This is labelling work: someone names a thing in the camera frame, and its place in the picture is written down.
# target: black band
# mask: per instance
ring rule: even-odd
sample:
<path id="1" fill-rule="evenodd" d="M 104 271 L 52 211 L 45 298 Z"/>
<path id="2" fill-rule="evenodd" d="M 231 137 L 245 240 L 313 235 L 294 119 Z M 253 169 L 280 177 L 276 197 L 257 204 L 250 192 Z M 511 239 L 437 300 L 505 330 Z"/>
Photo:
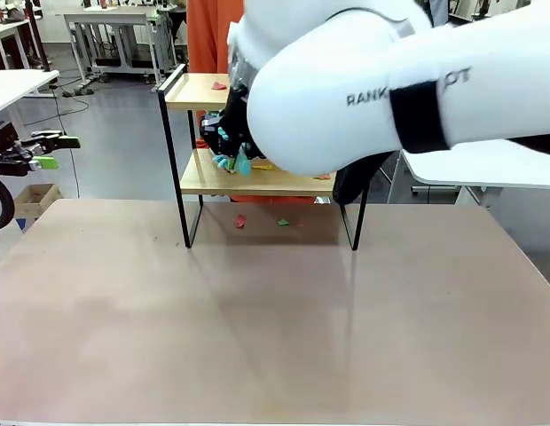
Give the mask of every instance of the black band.
<path id="1" fill-rule="evenodd" d="M 423 154 L 449 149 L 436 96 L 436 82 L 414 84 L 389 92 L 393 119 L 403 149 Z"/>

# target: black metal frame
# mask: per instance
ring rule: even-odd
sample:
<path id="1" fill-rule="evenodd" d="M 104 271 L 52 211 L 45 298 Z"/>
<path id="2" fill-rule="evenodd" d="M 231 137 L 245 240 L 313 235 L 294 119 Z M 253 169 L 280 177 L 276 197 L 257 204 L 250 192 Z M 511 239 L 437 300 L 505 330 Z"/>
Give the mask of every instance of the black metal frame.
<path id="1" fill-rule="evenodd" d="M 190 249 L 194 243 L 194 237 L 196 230 L 198 229 L 198 223 L 200 222 L 200 216 L 202 214 L 202 208 L 204 207 L 204 200 L 202 195 L 198 196 L 199 208 L 194 215 L 190 230 L 188 229 L 188 222 L 186 221 L 185 204 L 183 201 L 183 192 L 180 189 L 180 175 L 178 174 L 177 156 L 175 154 L 175 145 L 172 139 L 172 131 L 170 129 L 169 110 L 167 109 L 167 103 L 165 97 L 171 89 L 171 85 L 176 83 L 177 80 L 185 73 L 186 66 L 180 65 L 172 73 L 172 75 L 159 87 L 157 90 L 157 96 L 159 97 L 159 108 L 161 109 L 162 125 L 165 130 L 165 139 L 167 140 L 167 150 L 169 152 L 170 171 L 172 172 L 172 181 L 175 186 L 175 194 L 177 196 L 178 214 L 180 215 L 180 224 L 183 227 L 183 236 L 185 237 L 185 246 Z M 188 111 L 188 124 L 190 126 L 190 139 L 192 142 L 192 149 L 196 149 L 196 134 L 194 132 L 194 119 L 193 111 Z"/>
<path id="2" fill-rule="evenodd" d="M 175 186 L 175 193 L 177 195 L 177 206 L 178 213 L 180 215 L 180 223 L 183 227 L 183 236 L 185 237 L 185 246 L 187 249 L 190 249 L 194 243 L 194 237 L 198 229 L 198 223 L 200 222 L 200 216 L 202 214 L 202 209 L 204 207 L 204 200 L 202 195 L 198 196 L 199 208 L 192 220 L 192 225 L 190 230 L 188 229 L 188 222 L 186 221 L 185 213 L 185 204 L 183 201 L 183 192 L 180 188 L 180 175 L 178 174 L 177 166 L 177 156 L 175 155 L 175 146 L 172 138 L 172 131 L 170 129 L 170 120 L 169 120 L 169 110 L 167 109 L 167 103 L 165 97 L 167 93 L 172 88 L 173 83 L 176 83 L 178 79 L 186 72 L 186 66 L 180 65 L 175 72 L 159 87 L 157 90 L 157 95 L 159 97 L 159 108 L 161 109 L 161 118 L 162 124 L 165 130 L 165 138 L 167 140 L 167 149 L 169 151 L 169 161 L 170 161 L 170 170 L 172 172 L 172 180 Z M 192 149 L 196 149 L 196 130 L 194 128 L 194 116 L 193 111 L 190 110 L 188 113 L 188 127 L 190 129 L 190 141 L 192 144 Z M 348 234 L 348 240 L 350 241 L 350 246 L 352 251 L 358 250 L 360 235 L 362 233 L 362 226 L 364 224 L 364 215 L 365 215 L 365 205 L 367 203 L 367 196 L 370 192 L 370 185 L 362 192 L 362 200 L 360 204 L 360 211 L 357 215 L 357 224 L 356 232 L 352 232 L 350 225 L 350 220 L 348 218 L 348 212 L 346 208 L 341 205 L 340 210 L 342 213 L 342 219 L 344 221 L 344 226 L 346 227 L 346 233 Z"/>

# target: black pole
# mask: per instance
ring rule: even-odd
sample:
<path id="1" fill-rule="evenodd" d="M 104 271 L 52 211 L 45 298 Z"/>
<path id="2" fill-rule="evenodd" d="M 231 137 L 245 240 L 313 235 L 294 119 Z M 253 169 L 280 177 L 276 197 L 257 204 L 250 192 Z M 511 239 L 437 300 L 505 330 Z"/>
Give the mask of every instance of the black pole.
<path id="1" fill-rule="evenodd" d="M 25 0 L 25 7 L 28 12 L 28 20 L 30 22 L 30 28 L 33 34 L 35 35 L 36 47 L 38 52 L 36 53 L 41 62 L 43 63 L 43 70 L 48 72 L 51 70 L 50 65 L 48 65 L 48 60 L 46 59 L 46 53 L 44 52 L 43 40 L 41 39 L 41 34 L 38 32 L 38 26 L 36 25 L 35 11 L 33 10 L 32 0 Z"/>

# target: brown tabletop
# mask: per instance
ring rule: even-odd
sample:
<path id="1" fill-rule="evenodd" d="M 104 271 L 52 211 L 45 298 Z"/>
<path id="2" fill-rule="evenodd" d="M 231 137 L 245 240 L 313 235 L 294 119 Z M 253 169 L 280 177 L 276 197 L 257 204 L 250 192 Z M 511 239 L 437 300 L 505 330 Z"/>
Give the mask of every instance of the brown tabletop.
<path id="1" fill-rule="evenodd" d="M 179 228 L 158 201 L 41 217 L 0 264 L 0 419 L 550 423 L 550 286 L 483 209 L 370 206 L 357 253 L 334 206 Z"/>

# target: gray floor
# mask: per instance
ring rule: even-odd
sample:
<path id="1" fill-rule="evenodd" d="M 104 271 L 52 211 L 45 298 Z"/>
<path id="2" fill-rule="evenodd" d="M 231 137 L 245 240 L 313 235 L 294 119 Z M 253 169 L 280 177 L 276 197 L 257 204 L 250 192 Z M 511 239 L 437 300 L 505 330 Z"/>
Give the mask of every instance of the gray floor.
<path id="1" fill-rule="evenodd" d="M 52 68 L 62 71 L 61 84 L 78 77 L 69 45 L 47 45 Z M 75 150 L 75 167 L 82 198 L 173 200 L 174 188 L 164 141 L 157 96 L 143 78 L 113 78 L 110 83 L 95 83 L 95 94 L 77 98 L 87 102 L 86 111 L 62 117 L 68 134 L 78 136 L 82 149 Z M 35 122 L 56 114 L 52 99 L 22 99 L 19 103 L 24 122 Z M 62 114 L 80 110 L 84 104 L 74 99 L 59 99 Z M 186 115 L 170 114 L 177 150 L 177 162 L 183 170 L 191 153 Z M 60 129 L 58 118 L 31 124 L 30 130 Z M 33 173 L 23 178 L 6 178 L 13 194 L 26 185 L 54 183 L 66 198 L 76 197 L 75 175 L 69 152 L 56 153 L 58 170 Z M 384 165 L 392 176 L 396 156 Z M 405 175 L 407 191 L 399 195 L 400 203 L 454 203 L 452 194 L 431 193 L 412 196 L 410 186 L 417 182 Z M 378 175 L 372 182 L 370 202 L 385 202 L 389 183 Z M 550 280 L 550 254 L 529 254 L 530 259 Z"/>

